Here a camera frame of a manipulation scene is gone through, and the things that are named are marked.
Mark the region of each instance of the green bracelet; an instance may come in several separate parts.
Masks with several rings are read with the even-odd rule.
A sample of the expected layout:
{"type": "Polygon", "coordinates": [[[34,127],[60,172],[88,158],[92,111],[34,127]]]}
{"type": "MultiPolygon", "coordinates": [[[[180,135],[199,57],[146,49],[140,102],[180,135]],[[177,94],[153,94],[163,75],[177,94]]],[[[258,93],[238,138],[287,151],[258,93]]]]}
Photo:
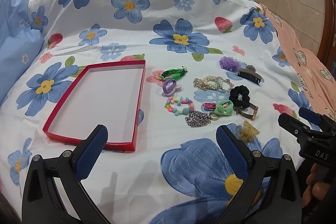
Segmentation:
{"type": "Polygon", "coordinates": [[[188,72],[187,68],[182,66],[181,69],[168,69],[159,75],[162,81],[166,81],[168,79],[179,80],[188,72]]]}
{"type": "Polygon", "coordinates": [[[233,102],[230,100],[221,100],[216,104],[216,109],[214,111],[217,115],[226,115],[230,116],[233,113],[233,102]]]}

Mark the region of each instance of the black scrunchie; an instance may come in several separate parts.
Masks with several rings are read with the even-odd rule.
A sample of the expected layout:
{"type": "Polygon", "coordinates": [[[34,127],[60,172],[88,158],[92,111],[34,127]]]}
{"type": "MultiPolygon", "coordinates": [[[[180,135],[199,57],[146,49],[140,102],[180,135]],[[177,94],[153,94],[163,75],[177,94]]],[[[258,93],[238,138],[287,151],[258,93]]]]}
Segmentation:
{"type": "Polygon", "coordinates": [[[229,100],[233,102],[235,107],[249,108],[250,106],[250,91],[245,85],[236,86],[231,89],[229,100]]]}

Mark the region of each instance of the pink blanket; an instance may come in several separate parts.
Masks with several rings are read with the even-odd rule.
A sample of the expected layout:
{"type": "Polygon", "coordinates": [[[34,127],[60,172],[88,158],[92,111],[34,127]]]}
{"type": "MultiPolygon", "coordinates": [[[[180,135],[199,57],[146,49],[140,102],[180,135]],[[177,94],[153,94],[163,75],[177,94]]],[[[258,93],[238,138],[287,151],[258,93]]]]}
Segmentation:
{"type": "Polygon", "coordinates": [[[335,120],[336,82],[327,68],[308,49],[301,46],[293,28],[261,4],[278,33],[281,50],[295,69],[313,110],[335,120]]]}

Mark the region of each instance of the blue pillow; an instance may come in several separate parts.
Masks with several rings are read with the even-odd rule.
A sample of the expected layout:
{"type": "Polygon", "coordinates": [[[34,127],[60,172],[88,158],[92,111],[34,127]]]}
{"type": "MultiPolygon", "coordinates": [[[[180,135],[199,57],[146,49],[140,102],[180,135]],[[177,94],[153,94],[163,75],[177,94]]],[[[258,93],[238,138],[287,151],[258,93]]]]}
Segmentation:
{"type": "Polygon", "coordinates": [[[28,23],[28,0],[0,0],[0,101],[39,54],[44,38],[28,23]]]}

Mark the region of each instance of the human hand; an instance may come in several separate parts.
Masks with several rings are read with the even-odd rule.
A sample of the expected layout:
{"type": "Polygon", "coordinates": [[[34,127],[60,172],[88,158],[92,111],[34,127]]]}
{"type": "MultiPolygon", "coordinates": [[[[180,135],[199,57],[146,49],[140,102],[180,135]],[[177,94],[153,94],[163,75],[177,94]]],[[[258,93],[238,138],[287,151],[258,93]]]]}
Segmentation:
{"type": "Polygon", "coordinates": [[[316,182],[314,184],[317,174],[317,168],[318,165],[315,163],[311,167],[311,174],[307,177],[306,183],[308,187],[302,195],[302,208],[306,207],[309,204],[313,196],[316,197],[318,200],[322,200],[330,188],[329,183],[316,182]]]}

